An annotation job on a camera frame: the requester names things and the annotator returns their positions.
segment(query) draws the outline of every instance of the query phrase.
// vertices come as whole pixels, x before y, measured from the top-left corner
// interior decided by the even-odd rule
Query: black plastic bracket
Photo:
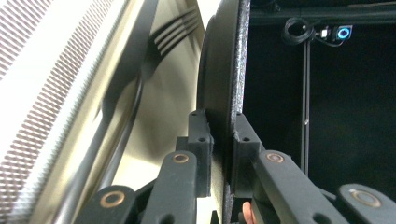
[[[198,160],[197,197],[210,196],[210,169],[214,140],[204,110],[196,110],[189,115],[189,136],[177,139],[177,151],[193,153]]]
[[[168,154],[154,189],[142,224],[185,223],[196,221],[197,160],[193,153],[177,151]]]
[[[254,132],[245,115],[236,116],[233,136],[233,177],[232,192],[236,198],[251,198],[255,171],[252,163],[264,150],[262,141]]]
[[[340,188],[340,198],[353,211],[346,213],[354,215],[356,223],[391,224],[396,220],[396,203],[375,189],[358,184],[344,185]]]
[[[136,195],[125,186],[110,186],[99,190],[78,214],[76,224],[136,223]]]
[[[348,223],[286,154],[264,150],[254,167],[281,223]]]

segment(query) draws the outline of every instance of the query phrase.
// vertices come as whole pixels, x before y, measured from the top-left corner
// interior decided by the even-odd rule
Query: cable
[[[309,21],[304,20],[303,18],[293,17],[286,21],[285,27],[282,32],[282,40],[288,45],[298,45],[303,43],[305,40],[317,40],[318,42],[325,44],[329,47],[340,47],[344,44],[344,41],[338,44],[329,43],[323,39],[317,37],[318,33],[315,31],[314,26],[319,24],[320,21],[310,23]],[[302,25],[303,33],[301,35],[292,35],[289,31],[290,27],[293,25]]]
[[[289,32],[289,28],[295,24],[300,24],[303,26],[304,32],[301,35],[292,35]],[[298,45],[303,43],[308,38],[315,35],[314,26],[311,25],[308,21],[303,18],[290,18],[286,21],[285,28],[282,32],[282,39],[286,44],[289,45]]]
[[[324,41],[324,40],[322,40],[322,39],[320,39],[320,38],[317,38],[316,36],[314,37],[314,39],[317,40],[318,42],[322,43],[322,44],[325,44],[325,45],[330,46],[330,47],[333,47],[333,48],[340,47],[341,45],[344,44],[344,41],[341,41],[341,43],[338,43],[338,44],[332,44],[332,43],[329,43],[329,42],[327,42],[327,41]]]

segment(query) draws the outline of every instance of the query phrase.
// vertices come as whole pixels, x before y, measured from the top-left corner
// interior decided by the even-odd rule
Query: black felt surface
[[[303,46],[281,26],[249,31],[244,114],[266,148],[299,164]],[[355,26],[340,48],[311,47],[310,178],[360,183],[396,200],[396,26]]]

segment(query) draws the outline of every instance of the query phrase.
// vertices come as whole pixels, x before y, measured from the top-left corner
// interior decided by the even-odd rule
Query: circular hole
[[[173,223],[175,223],[175,218],[171,214],[168,214],[161,219],[160,223],[161,224],[173,224]]]
[[[124,201],[124,199],[125,199],[125,194],[122,191],[119,190],[111,191],[102,197],[100,204],[104,208],[115,207],[121,204]]]
[[[318,224],[332,224],[329,218],[321,213],[314,214],[314,221]]]
[[[114,202],[118,201],[119,199],[120,199],[120,195],[118,195],[118,194],[111,194],[111,195],[108,195],[108,196],[107,196],[106,202],[107,202],[107,203],[114,203]]]
[[[173,157],[173,161],[176,163],[184,163],[188,160],[189,160],[189,156],[187,156],[186,154],[176,154]]]

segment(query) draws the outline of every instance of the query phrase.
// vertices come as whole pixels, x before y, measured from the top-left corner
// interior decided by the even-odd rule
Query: metal rod
[[[309,160],[309,106],[310,106],[310,60],[311,60],[311,42],[304,42],[304,64],[303,64],[303,108],[301,119],[301,158],[300,168],[308,175]]]
[[[304,158],[304,172],[308,175],[308,162],[309,162],[309,107],[310,107],[310,95],[311,95],[311,41],[306,41],[306,100],[305,100],[305,158]]]
[[[137,111],[139,109],[140,101],[142,98],[143,87],[144,87],[144,81],[143,78],[141,77],[141,74],[139,73],[135,83],[134,94],[131,97],[132,99],[134,99],[132,105],[132,113],[130,115],[131,117],[128,118],[127,121],[128,123],[122,133],[122,136],[114,151],[111,161],[109,162],[107,168],[104,169],[105,172],[103,173],[100,183],[98,184],[97,190],[110,186],[114,180],[114,176],[116,175],[116,172],[119,168],[122,155],[125,151],[126,145],[131,135],[132,128],[134,127],[134,121],[136,119]]]
[[[252,9],[250,26],[284,23],[291,17],[327,24],[384,24],[396,22],[396,6],[282,8],[279,12]]]
[[[304,158],[305,158],[305,110],[306,110],[306,42],[304,42],[304,57],[303,57],[303,106],[301,114],[301,157],[300,169],[304,171]]]

